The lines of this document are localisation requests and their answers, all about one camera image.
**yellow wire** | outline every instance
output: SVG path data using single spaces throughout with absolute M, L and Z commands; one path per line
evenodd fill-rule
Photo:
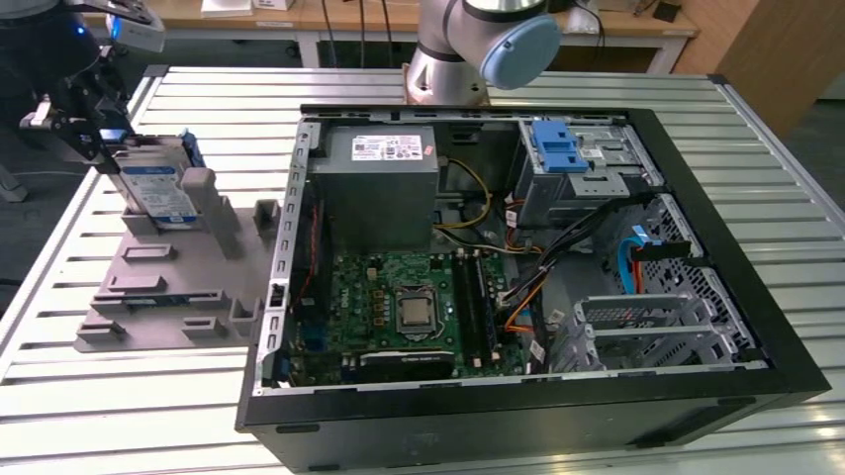
M 480 179 L 480 176 L 477 176 L 477 173 L 475 173 L 472 171 L 472 169 L 465 165 L 465 163 L 463 163 L 460 160 L 449 158 L 448 162 L 453 163 L 460 168 L 463 168 L 463 171 L 465 171 L 469 174 L 469 176 L 472 177 L 472 179 L 475 179 L 475 181 L 477 182 L 477 185 L 480 186 L 481 190 L 484 190 L 485 204 L 484 204 L 484 209 L 483 209 L 480 215 L 477 216 L 477 218 L 475 218 L 475 219 L 472 219 L 472 220 L 469 220 L 469 221 L 467 221 L 464 223 L 445 223 L 445 224 L 441 224 L 441 225 L 433 225 L 433 227 L 437 228 L 439 230 L 455 230 L 455 229 L 460 229 L 460 228 L 468 228 L 469 226 L 480 223 L 487 218 L 487 214 L 489 213 L 489 207 L 492 205 L 491 199 L 489 199 L 489 190 L 487 190 L 487 185 L 484 184 L 484 180 Z
M 504 248 L 505 248 L 507 250 L 513 250 L 513 251 L 516 251 L 516 252 L 524 252 L 524 250 L 525 250 L 525 248 L 524 248 L 524 247 L 515 247 L 513 245 L 511 245 L 511 244 L 508 243 L 508 238 L 507 238 L 507 236 L 504 237 Z M 541 247 L 539 247 L 537 245 L 533 245 L 533 246 L 531 246 L 531 252 L 532 252 L 533 254 L 541 254 L 541 253 L 543 253 L 543 248 L 541 248 Z

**aluminum slotted table surface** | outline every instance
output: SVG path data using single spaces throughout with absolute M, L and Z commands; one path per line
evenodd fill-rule
M 730 86 L 703 76 L 549 73 L 491 96 L 493 105 L 656 111 L 832 390 L 684 447 L 399 473 L 842 473 L 845 219 Z M 401 97 L 397 70 L 173 67 L 144 78 L 132 110 L 141 133 L 189 127 L 220 191 L 250 206 L 284 196 L 301 103 Z M 70 347 L 120 241 L 121 208 L 90 171 L 0 323 L 2 473 L 284 473 L 232 428 L 245 348 L 81 354 Z

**floor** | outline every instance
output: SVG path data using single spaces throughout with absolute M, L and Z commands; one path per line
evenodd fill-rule
M 413 46 L 393 51 L 396 61 L 408 61 Z M 337 48 L 340 67 L 358 65 L 354 44 Z M 326 48 L 320 51 L 328 63 Z M 170 41 L 161 54 L 132 51 L 117 60 L 126 82 L 133 88 L 146 64 L 165 63 L 194 66 L 301 65 L 289 42 L 201 42 Z M 386 66 L 386 46 L 366 49 L 366 66 Z M 812 174 L 839 206 L 845 206 L 845 101 L 819 101 L 784 144 Z M 55 161 L 42 151 L 30 150 L 15 135 L 0 127 L 0 164 L 17 175 L 29 190 L 25 203 L 0 203 L 0 315 L 15 291 L 14 280 L 22 280 L 59 219 L 66 202 L 81 180 L 83 165 Z

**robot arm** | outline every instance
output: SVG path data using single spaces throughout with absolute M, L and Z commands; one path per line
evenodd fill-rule
M 560 30 L 544 0 L 424 0 L 405 77 L 409 102 L 475 105 L 485 83 L 515 89 L 547 68 Z
M 34 111 L 11 111 L 5 119 L 19 121 L 23 130 L 49 132 L 41 135 L 41 146 L 61 159 L 115 173 L 102 135 L 115 131 L 122 138 L 133 133 L 129 93 L 111 65 L 110 47 L 97 45 L 78 12 L 107 15 L 115 41 L 161 50 L 161 21 L 141 1 L 0 0 L 0 94 L 17 94 Z

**cable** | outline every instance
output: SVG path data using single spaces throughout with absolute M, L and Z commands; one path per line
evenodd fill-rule
M 460 160 L 449 158 L 448 159 L 448 163 L 453 163 L 460 168 L 463 168 L 463 171 L 465 171 L 468 173 L 468 175 L 472 177 L 472 179 L 477 183 L 477 186 L 480 186 L 481 190 L 484 190 L 485 203 L 484 203 L 484 209 L 483 209 L 480 215 L 477 216 L 477 218 L 475 218 L 473 220 L 465 221 L 463 223 L 448 223 L 448 224 L 441 224 L 441 225 L 433 225 L 433 228 L 437 229 L 437 230 L 456 230 L 456 229 L 468 228 L 469 226 L 476 225 L 477 223 L 484 221 L 484 219 L 487 218 L 487 215 L 489 214 L 489 208 L 491 208 L 491 205 L 492 205 L 492 200 L 489 198 L 489 190 L 487 189 L 487 185 L 484 184 L 484 180 L 481 180 L 480 176 L 477 176 L 477 173 L 475 173 L 472 171 L 472 169 L 465 165 L 465 163 L 463 163 Z
M 633 284 L 637 294 L 645 293 L 645 282 L 643 280 L 643 263 L 633 261 Z
M 360 68 L 364 68 L 364 46 L 366 40 L 364 39 L 364 0 L 357 2 L 357 11 L 360 12 Z
M 517 250 L 520 252 L 525 251 L 524 247 L 517 247 L 512 244 L 511 242 L 511 237 L 513 236 L 513 228 L 507 228 L 507 233 L 504 234 L 504 247 L 507 248 L 507 250 Z M 541 254 L 543 253 L 543 248 L 532 245 L 531 246 L 531 252 L 535 254 Z
M 591 68 L 595 67 L 595 63 L 597 62 L 597 58 L 601 55 L 601 52 L 604 50 L 604 46 L 605 44 L 605 36 L 604 36 L 604 24 L 601 23 L 601 18 L 597 16 L 597 14 L 589 10 L 588 8 L 585 8 L 583 5 L 580 5 L 577 3 L 577 0 L 575 0 L 572 2 L 573 6 L 577 7 L 580 10 L 583 10 L 585 13 L 588 13 L 592 18 L 595 19 L 595 22 L 597 23 L 597 41 L 595 42 L 595 55 L 592 56 L 592 66 Z
M 561 231 L 560 235 L 553 239 L 548 247 L 544 249 L 543 254 L 535 264 L 536 271 L 529 277 L 523 279 L 511 290 L 503 295 L 503 300 L 507 301 L 520 294 L 525 289 L 533 285 L 533 282 L 543 277 L 556 264 L 556 259 L 560 254 L 568 251 L 568 249 L 584 240 L 600 226 L 604 217 L 609 213 L 617 211 L 625 206 L 647 203 L 653 199 L 652 192 L 639 193 L 631 195 L 627 198 L 616 198 L 604 202 L 589 214 L 583 216 Z
M 471 242 L 467 242 L 467 241 L 461 240 L 457 236 L 455 236 L 447 230 L 444 230 L 441 228 L 435 228 L 435 229 L 443 235 L 444 238 L 447 238 L 452 243 L 455 243 L 460 247 L 472 247 L 472 248 L 479 248 L 479 249 L 489 249 L 489 250 L 495 250 L 496 252 L 503 252 L 505 254 L 521 254 L 520 251 L 503 249 L 501 247 L 496 247 L 495 245 L 472 244 Z
M 386 62 L 393 67 L 393 33 L 390 32 L 390 18 L 386 13 L 386 0 L 381 0 L 381 11 L 384 11 L 384 29 L 386 31 Z
M 325 0 L 321 3 L 321 18 L 325 21 L 325 30 L 328 31 L 328 45 L 330 47 L 330 67 L 337 67 L 337 51 L 333 47 L 333 32 L 330 31 L 330 22 L 328 22 L 328 10 L 325 9 Z
M 648 2 L 648 5 L 645 5 L 644 7 L 636 7 L 633 9 L 633 16 L 639 17 L 652 6 L 653 4 L 657 3 L 657 0 L 651 0 L 651 2 Z
M 461 206 L 461 207 L 459 207 L 459 208 L 457 208 L 457 215 L 460 216 L 460 221 L 463 221 L 463 222 L 469 221 L 469 220 L 468 220 L 468 218 L 465 217 L 465 207 L 464 207 L 464 206 Z M 469 232 L 472 232 L 472 234 L 473 234 L 473 235 L 475 235 L 475 237 L 477 238 L 477 243 L 479 243 L 479 244 L 491 244 L 491 245 L 493 245 L 493 243 L 492 243 L 492 242 L 489 242 L 489 240 L 487 240 L 487 238 L 484 237 L 484 235 L 481 234 L 481 232 L 480 232 L 480 231 L 477 231 L 477 227 L 475 227 L 475 226 L 469 226 L 469 227 L 467 228 L 467 230 L 468 230 Z
M 619 249 L 616 250 L 616 267 L 619 269 L 619 280 L 621 281 L 621 288 L 624 289 L 625 294 L 636 293 L 636 285 L 631 280 L 631 274 L 636 270 L 631 265 L 631 269 L 628 270 L 628 248 L 641 247 L 643 241 L 637 237 L 625 237 L 619 241 Z
M 294 308 L 296 305 L 301 301 L 301 297 L 304 297 L 304 291 L 306 290 L 306 286 L 310 283 L 310 278 L 313 277 L 313 269 L 316 268 L 316 205 L 313 205 L 310 209 L 310 258 L 309 258 L 309 266 L 306 268 L 306 277 L 304 278 L 304 283 L 300 288 L 300 294 L 296 297 L 296 301 L 290 305 L 290 308 Z
M 533 290 L 528 293 L 528 296 L 524 298 L 524 300 L 521 301 L 521 303 L 519 304 L 519 307 L 516 307 L 516 310 L 513 311 L 513 313 L 511 314 L 511 317 L 507 319 L 507 321 L 504 322 L 504 331 L 505 332 L 529 332 L 531 329 L 528 329 L 527 327 L 521 327 L 519 325 L 512 325 L 513 321 L 516 320 L 516 315 L 519 314 L 519 312 L 521 311 L 521 309 L 525 307 L 525 305 L 528 304 L 528 302 L 531 301 L 531 299 L 533 298 L 533 296 L 537 294 L 537 292 L 540 291 L 540 287 L 544 284 L 544 279 L 543 281 L 537 284 L 537 286 L 533 288 Z

